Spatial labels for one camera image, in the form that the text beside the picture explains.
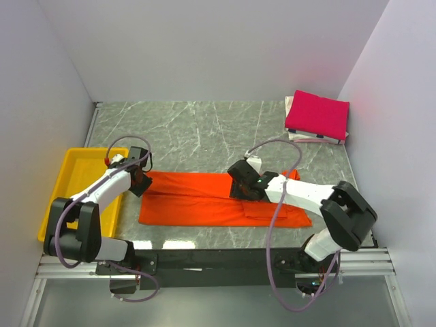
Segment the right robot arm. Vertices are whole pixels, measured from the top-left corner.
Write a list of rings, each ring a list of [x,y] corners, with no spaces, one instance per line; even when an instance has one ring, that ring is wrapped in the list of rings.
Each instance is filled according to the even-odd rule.
[[[302,246],[299,264],[317,270],[338,250],[357,251],[377,221],[377,214],[359,191],[346,181],[318,185],[283,174],[259,173],[260,159],[240,159],[228,169],[232,178],[230,197],[254,202],[281,203],[310,211],[324,219],[326,227]]]

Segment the orange t shirt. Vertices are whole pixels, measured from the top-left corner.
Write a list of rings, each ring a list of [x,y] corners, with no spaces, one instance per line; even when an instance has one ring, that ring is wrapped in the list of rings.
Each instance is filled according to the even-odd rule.
[[[142,196],[138,222],[175,227],[267,227],[277,205],[230,197],[225,173],[159,172]]]

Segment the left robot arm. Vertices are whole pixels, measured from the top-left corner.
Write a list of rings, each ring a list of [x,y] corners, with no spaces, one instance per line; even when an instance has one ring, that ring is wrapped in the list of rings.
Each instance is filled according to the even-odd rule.
[[[133,243],[102,236],[100,214],[126,191],[143,195],[153,182],[143,170],[151,162],[149,150],[133,146],[127,157],[107,159],[106,171],[89,187],[70,198],[56,198],[48,215],[44,253],[62,262],[112,261],[118,272],[130,273],[136,265]]]

